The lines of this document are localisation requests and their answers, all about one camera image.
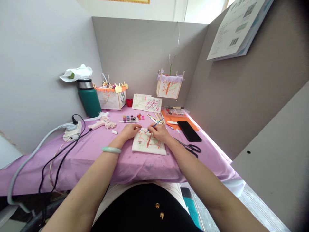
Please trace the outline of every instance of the jade bangle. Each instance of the jade bangle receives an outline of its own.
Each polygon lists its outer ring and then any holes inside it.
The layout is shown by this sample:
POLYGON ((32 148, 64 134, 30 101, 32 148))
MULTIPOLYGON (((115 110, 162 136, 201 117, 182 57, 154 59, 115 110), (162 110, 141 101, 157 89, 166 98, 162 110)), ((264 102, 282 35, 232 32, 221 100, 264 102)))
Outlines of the jade bangle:
POLYGON ((119 154, 119 153, 121 152, 121 149, 112 148, 112 147, 103 147, 103 148, 102 148, 102 151, 119 154))

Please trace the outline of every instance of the green water bottle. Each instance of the green water bottle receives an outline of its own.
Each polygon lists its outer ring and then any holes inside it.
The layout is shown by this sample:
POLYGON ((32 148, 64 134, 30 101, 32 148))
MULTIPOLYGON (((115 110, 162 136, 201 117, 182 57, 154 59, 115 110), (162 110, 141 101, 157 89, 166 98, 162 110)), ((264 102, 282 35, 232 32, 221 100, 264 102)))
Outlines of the green water bottle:
POLYGON ((97 91, 93 88, 91 79, 77 80, 78 92, 89 118, 95 118, 101 113, 97 91))

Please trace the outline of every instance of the teal cloth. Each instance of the teal cloth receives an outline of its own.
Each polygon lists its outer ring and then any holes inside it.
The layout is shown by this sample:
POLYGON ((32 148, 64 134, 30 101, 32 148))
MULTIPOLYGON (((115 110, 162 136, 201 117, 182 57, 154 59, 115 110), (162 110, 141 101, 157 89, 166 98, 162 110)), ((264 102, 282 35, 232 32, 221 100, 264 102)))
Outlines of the teal cloth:
POLYGON ((201 229, 200 223, 199 223, 199 215, 196 211, 194 201, 191 198, 183 197, 184 202, 186 203, 186 206, 188 207, 190 216, 194 222, 194 224, 197 226, 197 228, 201 229))

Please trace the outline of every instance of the black scissors handle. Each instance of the black scissors handle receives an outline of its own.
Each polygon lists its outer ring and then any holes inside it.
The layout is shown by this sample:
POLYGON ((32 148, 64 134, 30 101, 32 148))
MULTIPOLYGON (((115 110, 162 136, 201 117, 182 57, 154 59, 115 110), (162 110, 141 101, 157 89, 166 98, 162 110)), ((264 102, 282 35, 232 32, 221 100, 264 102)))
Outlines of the black scissors handle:
POLYGON ((196 158, 199 158, 199 156, 194 152, 192 151, 191 149, 187 148, 187 147, 184 147, 185 149, 187 149, 187 151, 191 152, 192 154, 194 154, 196 156, 196 158))
POLYGON ((195 145, 193 145, 193 144, 189 144, 188 145, 193 151, 196 151, 196 152, 198 152, 198 153, 201 153, 201 149, 198 147, 198 146, 195 146, 195 145))

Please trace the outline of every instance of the purple fringe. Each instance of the purple fringe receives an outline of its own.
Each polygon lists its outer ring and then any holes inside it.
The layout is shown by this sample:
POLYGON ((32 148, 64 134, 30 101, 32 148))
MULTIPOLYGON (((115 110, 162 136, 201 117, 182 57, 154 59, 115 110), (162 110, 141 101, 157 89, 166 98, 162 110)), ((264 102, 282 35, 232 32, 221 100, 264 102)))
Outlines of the purple fringe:
POLYGON ((161 81, 162 82, 181 83, 183 81, 183 76, 182 75, 177 75, 177 76, 162 75, 161 81))

